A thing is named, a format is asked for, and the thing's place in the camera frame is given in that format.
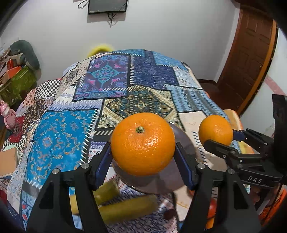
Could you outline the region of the person's right hand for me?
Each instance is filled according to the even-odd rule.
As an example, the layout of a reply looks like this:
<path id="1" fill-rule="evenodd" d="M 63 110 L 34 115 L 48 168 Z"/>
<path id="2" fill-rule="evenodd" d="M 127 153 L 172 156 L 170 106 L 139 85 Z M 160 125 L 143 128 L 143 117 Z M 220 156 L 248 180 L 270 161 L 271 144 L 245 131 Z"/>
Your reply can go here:
<path id="1" fill-rule="evenodd" d="M 262 188 L 259 186 L 251 186 L 250 189 L 250 197 L 252 202 L 255 204 L 257 202 L 260 201 L 262 195 Z M 268 194 L 267 194 L 267 199 L 269 200 L 267 206 L 271 206 L 271 204 L 274 202 L 274 200 L 277 198 L 277 192 L 279 190 L 279 185 L 277 184 L 276 187 L 274 187 L 273 189 L 267 189 Z"/>

